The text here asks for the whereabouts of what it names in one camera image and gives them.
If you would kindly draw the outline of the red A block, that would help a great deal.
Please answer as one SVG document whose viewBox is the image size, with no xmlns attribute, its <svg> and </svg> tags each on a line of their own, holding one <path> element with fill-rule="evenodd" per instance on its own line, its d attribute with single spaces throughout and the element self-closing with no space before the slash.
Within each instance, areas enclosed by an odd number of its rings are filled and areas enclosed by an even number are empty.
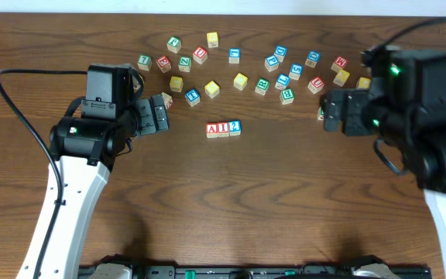
<svg viewBox="0 0 446 279">
<path fill-rule="evenodd" d="M 218 137 L 218 124 L 217 123 L 207 123 L 206 124 L 206 136 L 207 136 L 207 138 L 217 138 Z"/>
</svg>

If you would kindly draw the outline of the red I block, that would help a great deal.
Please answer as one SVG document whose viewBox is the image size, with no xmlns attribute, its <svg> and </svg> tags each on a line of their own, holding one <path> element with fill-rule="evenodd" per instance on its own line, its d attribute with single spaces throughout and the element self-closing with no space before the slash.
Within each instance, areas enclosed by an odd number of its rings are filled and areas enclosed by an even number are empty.
<svg viewBox="0 0 446 279">
<path fill-rule="evenodd" d="M 218 137 L 227 137 L 229 136 L 229 122 L 218 122 Z"/>
</svg>

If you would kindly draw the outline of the blue 2 block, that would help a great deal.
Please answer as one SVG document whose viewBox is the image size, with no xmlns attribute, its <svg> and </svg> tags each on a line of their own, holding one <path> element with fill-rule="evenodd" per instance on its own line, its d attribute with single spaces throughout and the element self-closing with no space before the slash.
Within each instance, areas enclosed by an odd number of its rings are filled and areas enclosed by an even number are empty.
<svg viewBox="0 0 446 279">
<path fill-rule="evenodd" d="M 228 128 L 229 128 L 229 136 L 239 136 L 242 132 L 242 126 L 239 120 L 229 121 Z"/>
</svg>

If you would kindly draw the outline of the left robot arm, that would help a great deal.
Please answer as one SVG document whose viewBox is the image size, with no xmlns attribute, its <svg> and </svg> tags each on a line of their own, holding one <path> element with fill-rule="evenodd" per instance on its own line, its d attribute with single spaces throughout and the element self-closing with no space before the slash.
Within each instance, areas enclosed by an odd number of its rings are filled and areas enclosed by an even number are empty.
<svg viewBox="0 0 446 279">
<path fill-rule="evenodd" d="M 91 217 L 115 159 L 169 129 L 161 95 L 143 98 L 130 64 L 92 64 L 87 90 L 50 131 L 48 184 L 19 278 L 76 278 Z"/>
</svg>

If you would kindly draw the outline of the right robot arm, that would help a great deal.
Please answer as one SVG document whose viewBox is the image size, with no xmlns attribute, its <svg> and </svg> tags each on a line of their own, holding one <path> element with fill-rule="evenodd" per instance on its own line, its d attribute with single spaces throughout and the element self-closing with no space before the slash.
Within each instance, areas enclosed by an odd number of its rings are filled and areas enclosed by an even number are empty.
<svg viewBox="0 0 446 279">
<path fill-rule="evenodd" d="M 376 136 L 373 149 L 397 175 L 412 173 L 431 211 L 446 276 L 446 52 L 366 50 L 368 88 L 324 95 L 324 129 Z"/>
</svg>

